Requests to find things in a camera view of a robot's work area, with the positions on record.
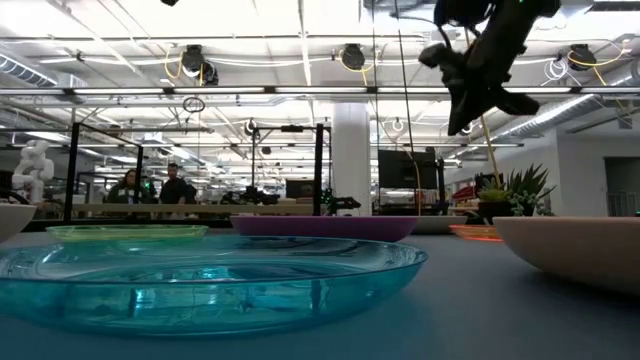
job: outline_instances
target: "gray table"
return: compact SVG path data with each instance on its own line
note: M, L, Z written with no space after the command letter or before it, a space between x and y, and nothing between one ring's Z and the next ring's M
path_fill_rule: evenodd
M51 241L20 235L2 246ZM2 359L640 359L640 300L545 276L502 244L411 237L430 259L400 295L321 327L259 338L120 339L0 317Z

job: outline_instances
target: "white column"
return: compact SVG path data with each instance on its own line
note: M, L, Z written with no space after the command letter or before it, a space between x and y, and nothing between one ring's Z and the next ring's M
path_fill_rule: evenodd
M352 196L362 204L360 209L341 211L340 214L371 215L371 154L366 104L334 104L332 156L336 196Z

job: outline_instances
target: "white bowl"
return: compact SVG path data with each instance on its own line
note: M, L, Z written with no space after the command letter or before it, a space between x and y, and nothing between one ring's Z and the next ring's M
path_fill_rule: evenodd
M640 295L640 218L498 217L505 244L540 270Z
M0 204L0 243L22 231L35 212L33 205Z
M451 232L451 225L464 225L467 222L466 216L420 216L412 234L448 234Z

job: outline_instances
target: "orange plate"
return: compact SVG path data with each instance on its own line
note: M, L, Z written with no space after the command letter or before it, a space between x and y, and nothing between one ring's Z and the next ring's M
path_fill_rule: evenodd
M451 231L463 239L479 241L502 241L495 226L486 225L451 225Z

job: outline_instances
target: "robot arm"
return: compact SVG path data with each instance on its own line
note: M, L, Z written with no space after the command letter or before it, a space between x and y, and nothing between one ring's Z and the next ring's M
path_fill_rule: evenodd
M45 157L45 152L49 148L49 143L43 140L31 140L27 147L20 151L21 160L13 172L13 188L24 195L24 185L31 185L31 203L42 201L42 189L44 181L53 178L54 165L50 159ZM29 175L23 175L25 171L32 169Z
M438 0L434 23L453 23L477 35L464 54L450 45L436 44L420 54L420 62L440 67L442 82L451 94L449 136L497 106L511 115L535 115L540 104L524 94L511 94L502 84L509 69L526 50L524 42L540 16L551 17L560 0ZM484 32L475 27L489 18Z

